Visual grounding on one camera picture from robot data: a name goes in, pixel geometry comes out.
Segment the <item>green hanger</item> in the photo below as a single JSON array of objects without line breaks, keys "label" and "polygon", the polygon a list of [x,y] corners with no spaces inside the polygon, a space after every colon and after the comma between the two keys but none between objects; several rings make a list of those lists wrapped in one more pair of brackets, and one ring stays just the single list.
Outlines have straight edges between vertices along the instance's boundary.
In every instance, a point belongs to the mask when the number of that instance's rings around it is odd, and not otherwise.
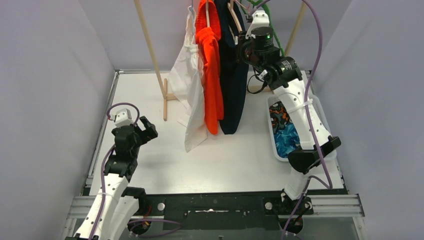
[{"label": "green hanger", "polygon": [[250,23],[252,21],[252,16],[253,16],[253,13],[255,11],[257,11],[257,10],[264,10],[268,14],[268,16],[269,16],[269,21],[270,21],[269,27],[272,30],[272,37],[273,37],[275,43],[277,44],[277,48],[279,49],[280,53],[284,57],[286,54],[285,54],[285,51],[282,48],[282,45],[280,43],[280,40],[279,40],[279,38],[277,36],[277,33],[276,33],[275,29],[274,29],[274,26],[273,26],[273,23],[272,23],[271,10],[268,7],[268,2],[269,2],[268,0],[247,0],[247,4],[250,4],[251,8],[249,10],[247,10],[247,11],[244,10],[246,21],[248,23]]}]

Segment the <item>wooden hanger of navy shorts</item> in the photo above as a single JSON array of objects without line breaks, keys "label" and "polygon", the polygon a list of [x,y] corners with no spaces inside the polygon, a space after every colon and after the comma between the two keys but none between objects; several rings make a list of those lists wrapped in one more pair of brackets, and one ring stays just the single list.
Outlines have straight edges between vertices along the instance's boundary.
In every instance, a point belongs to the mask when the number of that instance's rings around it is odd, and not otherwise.
[{"label": "wooden hanger of navy shorts", "polygon": [[234,3],[235,3],[234,0],[230,0],[229,3],[227,4],[227,8],[228,8],[228,11],[229,11],[229,13],[230,13],[230,15],[233,19],[234,25],[235,25],[236,30],[237,30],[237,35],[235,35],[233,28],[231,26],[229,26],[229,30],[230,30],[231,36],[233,38],[234,45],[237,46],[238,43],[239,43],[240,33],[243,31],[243,29],[242,29],[241,23],[238,19],[238,16],[237,16],[237,14],[234,10]]}]

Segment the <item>navy blue shorts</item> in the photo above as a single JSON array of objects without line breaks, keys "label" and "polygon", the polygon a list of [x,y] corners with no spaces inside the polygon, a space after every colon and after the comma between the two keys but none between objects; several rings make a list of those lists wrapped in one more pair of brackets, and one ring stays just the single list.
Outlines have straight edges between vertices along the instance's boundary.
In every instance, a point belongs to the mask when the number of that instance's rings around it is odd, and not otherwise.
[{"label": "navy blue shorts", "polygon": [[218,41],[220,57],[220,87],[223,98],[224,118],[219,121],[225,135],[234,134],[239,126],[246,99],[249,65],[237,60],[236,38],[239,36],[236,22],[228,8],[229,0],[214,1],[221,38]]}]

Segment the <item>wooden hanger of orange shorts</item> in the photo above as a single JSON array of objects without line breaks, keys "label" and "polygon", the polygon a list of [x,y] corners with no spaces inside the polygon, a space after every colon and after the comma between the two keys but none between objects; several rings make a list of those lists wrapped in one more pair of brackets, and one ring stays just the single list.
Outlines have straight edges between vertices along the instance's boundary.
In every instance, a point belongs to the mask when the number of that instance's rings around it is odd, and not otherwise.
[{"label": "wooden hanger of orange shorts", "polygon": [[206,26],[209,28],[211,26],[210,24],[210,16],[209,16],[209,0],[205,1],[205,18],[206,18]]}]

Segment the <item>camouflage orange grey shorts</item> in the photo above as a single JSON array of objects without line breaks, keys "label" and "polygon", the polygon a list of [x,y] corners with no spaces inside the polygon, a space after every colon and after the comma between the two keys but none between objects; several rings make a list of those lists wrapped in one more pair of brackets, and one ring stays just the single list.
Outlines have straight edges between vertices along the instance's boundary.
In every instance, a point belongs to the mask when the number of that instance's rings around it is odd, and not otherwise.
[{"label": "camouflage orange grey shorts", "polygon": [[290,122],[290,116],[281,101],[275,102],[269,107],[269,115],[274,135],[278,131],[284,130]]}]

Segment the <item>clear plastic basket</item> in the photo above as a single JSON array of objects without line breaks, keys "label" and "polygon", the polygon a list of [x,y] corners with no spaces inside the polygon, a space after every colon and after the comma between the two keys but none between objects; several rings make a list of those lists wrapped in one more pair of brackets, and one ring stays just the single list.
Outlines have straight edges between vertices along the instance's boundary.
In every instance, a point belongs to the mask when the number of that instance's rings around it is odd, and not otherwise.
[{"label": "clear plastic basket", "polygon": [[[325,113],[324,113],[324,110],[323,110],[323,107],[322,107],[322,104],[321,104],[319,98],[316,95],[313,95],[311,93],[309,94],[309,98],[312,99],[312,101],[313,101],[312,102],[313,108],[315,109],[315,112],[317,113],[317,116],[319,117],[321,123],[330,132],[328,121],[327,121],[327,118],[325,116]],[[281,158],[277,154],[275,140],[274,140],[274,134],[273,134],[273,131],[272,131],[271,117],[270,117],[270,113],[269,113],[269,107],[272,104],[274,104],[274,103],[276,103],[278,101],[280,101],[280,100],[275,95],[268,96],[267,99],[266,99],[266,101],[265,101],[266,102],[266,106],[267,106],[266,110],[268,110],[268,113],[267,113],[268,128],[269,128],[270,140],[271,140],[271,145],[272,145],[273,153],[274,153],[276,159],[278,161],[280,161],[280,162],[288,162],[288,158]],[[336,150],[333,150],[327,156],[325,156],[324,159],[326,161],[336,160],[337,159],[337,151]]]}]

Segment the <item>blue patterned shorts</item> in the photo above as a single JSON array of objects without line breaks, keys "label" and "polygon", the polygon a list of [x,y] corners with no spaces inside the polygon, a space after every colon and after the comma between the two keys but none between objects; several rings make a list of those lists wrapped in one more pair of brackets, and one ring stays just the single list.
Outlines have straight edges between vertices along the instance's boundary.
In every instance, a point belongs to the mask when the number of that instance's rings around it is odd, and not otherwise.
[{"label": "blue patterned shorts", "polygon": [[293,123],[287,123],[284,128],[274,134],[276,152],[281,158],[288,158],[289,153],[300,146],[300,138]]}]

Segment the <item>pink hanger of blue shorts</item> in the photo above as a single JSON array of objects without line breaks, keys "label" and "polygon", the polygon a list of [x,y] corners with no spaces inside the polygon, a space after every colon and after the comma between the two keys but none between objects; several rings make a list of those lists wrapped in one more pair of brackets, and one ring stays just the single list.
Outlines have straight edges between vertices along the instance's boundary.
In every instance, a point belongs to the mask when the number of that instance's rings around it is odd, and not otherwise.
[{"label": "pink hanger of blue shorts", "polygon": [[250,5],[251,5],[250,3],[247,6],[245,6],[242,4],[241,0],[234,0],[234,2],[237,3],[237,5],[239,5],[245,11],[250,9]]}]

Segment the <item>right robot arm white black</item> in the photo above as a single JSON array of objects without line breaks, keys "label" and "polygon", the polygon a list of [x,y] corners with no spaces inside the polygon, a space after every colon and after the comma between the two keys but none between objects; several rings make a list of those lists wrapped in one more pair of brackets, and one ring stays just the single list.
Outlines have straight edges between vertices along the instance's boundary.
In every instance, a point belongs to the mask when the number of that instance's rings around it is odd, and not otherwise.
[{"label": "right robot arm white black", "polygon": [[332,136],[317,116],[300,68],[292,57],[281,55],[274,45],[271,27],[241,31],[237,59],[258,71],[282,102],[298,133],[300,145],[288,155],[291,171],[281,199],[282,209],[295,213],[301,207],[300,198],[306,193],[310,170],[318,166],[326,169],[324,158],[341,145],[341,140]]}]

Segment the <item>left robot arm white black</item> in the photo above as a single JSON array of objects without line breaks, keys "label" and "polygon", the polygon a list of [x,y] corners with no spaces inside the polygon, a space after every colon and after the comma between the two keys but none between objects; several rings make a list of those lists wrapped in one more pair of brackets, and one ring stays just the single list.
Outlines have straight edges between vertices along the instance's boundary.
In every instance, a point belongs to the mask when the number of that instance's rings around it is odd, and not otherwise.
[{"label": "left robot arm white black", "polygon": [[142,145],[158,137],[145,116],[112,130],[114,144],[102,161],[100,188],[72,240],[117,240],[134,214],[148,207],[144,188],[130,187]]}]

